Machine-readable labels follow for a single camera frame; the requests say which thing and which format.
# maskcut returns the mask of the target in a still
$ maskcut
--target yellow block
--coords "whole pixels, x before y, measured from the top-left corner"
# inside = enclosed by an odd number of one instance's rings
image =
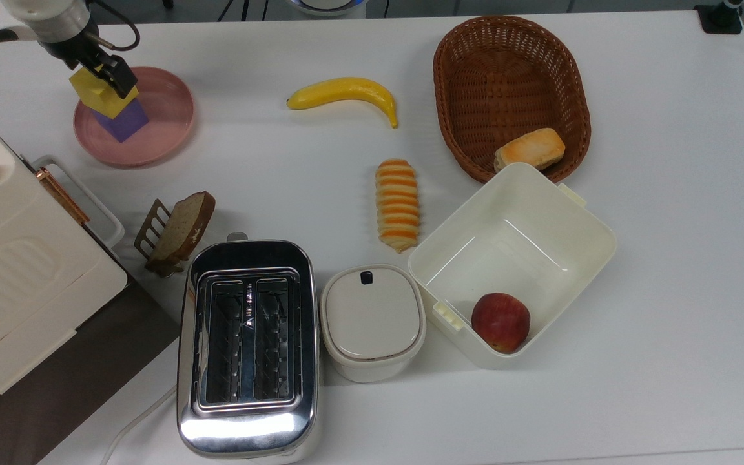
[[[116,95],[116,91],[109,86],[109,83],[94,76],[86,68],[80,68],[68,80],[74,86],[76,94],[79,95],[79,100],[82,100],[86,107],[94,109],[111,119],[116,118],[116,115],[120,114],[127,104],[140,94],[134,86],[128,92],[127,97],[119,98],[119,95]]]

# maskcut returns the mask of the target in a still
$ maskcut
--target black stand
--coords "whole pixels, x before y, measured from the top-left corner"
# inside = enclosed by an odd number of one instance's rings
[[[725,3],[717,6],[697,5],[694,10],[699,12],[699,22],[702,30],[708,34],[739,34],[742,32],[742,7],[729,8]]]

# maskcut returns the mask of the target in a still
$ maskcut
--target stainless steel toaster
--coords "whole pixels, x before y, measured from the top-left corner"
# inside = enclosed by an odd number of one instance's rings
[[[177,374],[177,424],[191,450],[280,464],[315,448],[317,315],[312,265],[292,242],[222,242],[195,257]]]

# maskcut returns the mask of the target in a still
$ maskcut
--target pink plate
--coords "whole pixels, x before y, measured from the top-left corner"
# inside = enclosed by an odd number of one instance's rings
[[[98,161],[119,167],[139,167],[168,155],[185,140],[194,123],[194,98],[179,77],[150,66],[132,69],[148,124],[126,141],[117,142],[82,102],[74,111],[79,144]]]

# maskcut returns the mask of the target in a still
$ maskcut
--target white cable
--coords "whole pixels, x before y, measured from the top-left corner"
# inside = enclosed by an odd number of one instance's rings
[[[113,451],[116,449],[116,445],[119,444],[119,442],[122,440],[122,437],[125,436],[128,431],[134,429],[137,424],[139,424],[142,420],[145,420],[145,417],[148,415],[151,415],[154,410],[158,409],[159,406],[162,406],[162,404],[165,403],[166,400],[171,398],[172,395],[177,392],[177,385],[174,385],[171,389],[169,389],[166,394],[164,394],[162,397],[160,397],[159,400],[157,400],[151,407],[148,407],[148,410],[145,410],[141,414],[139,414],[138,417],[134,418],[132,422],[127,424],[126,427],[124,427],[119,433],[116,434],[116,438],[114,438],[113,442],[111,442],[111,447],[107,451],[105,451],[105,456],[103,457],[103,461],[100,462],[100,465],[107,465],[109,460],[111,460],[111,454],[113,454]]]

